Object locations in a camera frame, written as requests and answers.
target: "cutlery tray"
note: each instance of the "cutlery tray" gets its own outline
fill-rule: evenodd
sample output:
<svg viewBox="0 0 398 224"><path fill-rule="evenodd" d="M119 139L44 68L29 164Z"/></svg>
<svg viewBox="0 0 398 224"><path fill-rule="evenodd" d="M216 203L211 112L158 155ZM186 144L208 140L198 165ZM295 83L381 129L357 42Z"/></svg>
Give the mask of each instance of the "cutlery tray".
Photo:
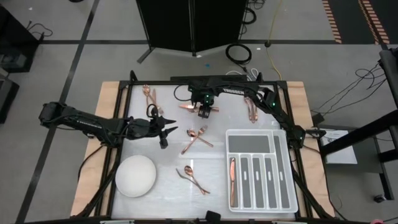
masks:
<svg viewBox="0 0 398 224"><path fill-rule="evenodd" d="M297 212L285 131L229 129L226 131L226 155L228 204L232 212ZM232 183L230 167L233 158L235 181Z"/></svg>

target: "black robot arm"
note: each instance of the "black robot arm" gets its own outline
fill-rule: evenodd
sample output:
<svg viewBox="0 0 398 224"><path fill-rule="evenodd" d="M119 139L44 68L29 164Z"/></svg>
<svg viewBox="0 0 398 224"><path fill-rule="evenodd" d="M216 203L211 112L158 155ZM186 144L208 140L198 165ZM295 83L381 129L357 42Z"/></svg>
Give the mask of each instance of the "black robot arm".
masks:
<svg viewBox="0 0 398 224"><path fill-rule="evenodd" d="M202 118L209 117L214 97L220 95L220 93L248 97L257 108L267 114L273 115L279 122L280 126L286 131L287 143L290 147L303 147L305 130L301 126L294 125L285 111L277 105L277 95L266 87L259 87L257 83L225 82L217 78L210 78L208 80L190 81L188 91L192 93L192 104L195 106L197 103L201 104L198 115Z"/></svg>
<svg viewBox="0 0 398 224"><path fill-rule="evenodd" d="M145 119L111 118L106 119L83 111L76 110L64 103L51 102L43 105L40 113L40 124L47 128L51 126L66 125L73 129L82 131L85 135L92 135L109 147L118 147L123 138L136 140L140 138L160 137L160 147L165 149L168 146L166 137L177 127L165 129L166 124L175 121L168 120L158 115L155 105L149 105Z"/></svg>

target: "wooden table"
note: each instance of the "wooden table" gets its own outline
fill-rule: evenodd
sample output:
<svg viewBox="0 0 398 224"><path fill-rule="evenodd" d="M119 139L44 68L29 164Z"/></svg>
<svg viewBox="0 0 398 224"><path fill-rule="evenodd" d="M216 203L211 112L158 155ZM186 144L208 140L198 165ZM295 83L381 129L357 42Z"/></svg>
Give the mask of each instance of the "wooden table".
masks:
<svg viewBox="0 0 398 224"><path fill-rule="evenodd" d="M313 126L313 123L304 84L302 82L287 82L287 84L289 88L289 98L295 124L301 125L303 129L310 129ZM118 86L119 82L103 82L95 115L102 116L104 118L112 118L116 104ZM124 91L122 95L122 104L119 117L122 117L123 115L126 92L127 91ZM308 147L318 149L318 144L315 139L306 138L304 144ZM89 156L95 149L98 148L99 145L100 142L97 139L90 139L86 148L85 157ZM106 150L102 150L95 154L86 162L84 168L82 169L71 215L76 215L77 213L81 212L98 190L104 166L105 153ZM323 170L323 164L319 153L303 148L301 150L301 156L309 191L311 191L313 196L325 209L325 211L334 216L333 207L330 204L328 189L326 187L325 171ZM102 215L105 215L106 213L106 207L109 199L109 188L110 187L108 187L104 194L104 204L101 211ZM296 189L301 216L306 217L307 214L305 213L303 195L297 186Z"/></svg>

